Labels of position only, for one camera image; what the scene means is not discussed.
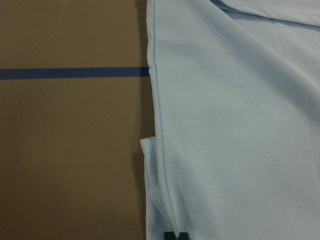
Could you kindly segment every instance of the light blue fabric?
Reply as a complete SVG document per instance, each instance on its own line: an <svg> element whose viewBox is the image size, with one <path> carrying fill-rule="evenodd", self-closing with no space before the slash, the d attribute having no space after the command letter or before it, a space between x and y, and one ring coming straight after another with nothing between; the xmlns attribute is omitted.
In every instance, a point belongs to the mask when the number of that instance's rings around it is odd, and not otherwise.
<svg viewBox="0 0 320 240"><path fill-rule="evenodd" d="M148 0L147 240L320 239L319 12Z"/></svg>

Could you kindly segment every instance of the painter's tape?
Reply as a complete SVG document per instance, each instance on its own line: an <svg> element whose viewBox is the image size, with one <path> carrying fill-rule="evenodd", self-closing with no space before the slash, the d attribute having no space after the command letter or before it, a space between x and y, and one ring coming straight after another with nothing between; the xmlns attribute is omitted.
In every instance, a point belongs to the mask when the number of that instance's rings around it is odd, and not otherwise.
<svg viewBox="0 0 320 240"><path fill-rule="evenodd" d="M0 80L148 77L148 67L0 69Z"/></svg>

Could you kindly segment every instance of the cardboard surface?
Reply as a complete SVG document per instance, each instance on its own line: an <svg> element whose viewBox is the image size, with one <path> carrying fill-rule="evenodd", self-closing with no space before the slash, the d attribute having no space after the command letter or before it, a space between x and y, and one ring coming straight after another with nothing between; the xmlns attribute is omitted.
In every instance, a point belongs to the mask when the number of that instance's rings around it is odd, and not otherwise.
<svg viewBox="0 0 320 240"><path fill-rule="evenodd" d="M0 2L0 67L147 66L146 0Z"/></svg>
<svg viewBox="0 0 320 240"><path fill-rule="evenodd" d="M146 1L1 1L0 69L145 67ZM145 239L148 77L0 81L0 239Z"/></svg>

